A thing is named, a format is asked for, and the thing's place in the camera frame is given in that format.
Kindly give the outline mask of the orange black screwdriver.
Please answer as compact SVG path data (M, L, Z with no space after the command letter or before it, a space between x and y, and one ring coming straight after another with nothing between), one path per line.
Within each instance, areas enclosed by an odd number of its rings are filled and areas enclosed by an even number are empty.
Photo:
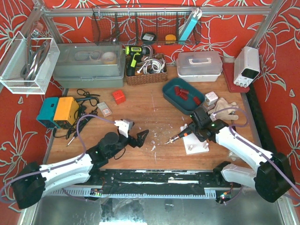
M192 133L192 130L190 128L186 128L183 131L181 131L179 134L171 137L169 139L169 141L167 141L165 144L173 143L173 142L177 141L178 139L181 139L181 138L183 138L185 136L190 135L191 133Z

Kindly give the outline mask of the large red spring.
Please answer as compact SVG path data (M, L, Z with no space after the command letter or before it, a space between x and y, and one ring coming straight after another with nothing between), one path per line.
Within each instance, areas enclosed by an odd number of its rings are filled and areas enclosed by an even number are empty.
M185 90L180 88L179 86L174 87L174 92L176 96L179 96L180 94L185 94Z

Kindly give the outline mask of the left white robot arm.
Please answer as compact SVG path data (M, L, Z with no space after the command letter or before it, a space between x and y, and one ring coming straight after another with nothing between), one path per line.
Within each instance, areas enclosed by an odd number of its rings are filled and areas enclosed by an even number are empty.
M53 191L87 182L94 171L127 146L142 147L148 133L149 130L144 130L132 137L109 132L97 145L77 157L48 165L27 164L11 185L18 208L28 208Z

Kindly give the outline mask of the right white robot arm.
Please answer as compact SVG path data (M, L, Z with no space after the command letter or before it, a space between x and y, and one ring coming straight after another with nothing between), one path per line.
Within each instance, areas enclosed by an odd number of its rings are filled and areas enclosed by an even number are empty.
M209 116L201 107L190 114L190 127L199 141L213 141L248 164L248 168L224 162L217 175L227 182L234 182L255 189L266 201L273 203L291 188L300 190L285 154L272 153L239 135L231 125L214 115Z

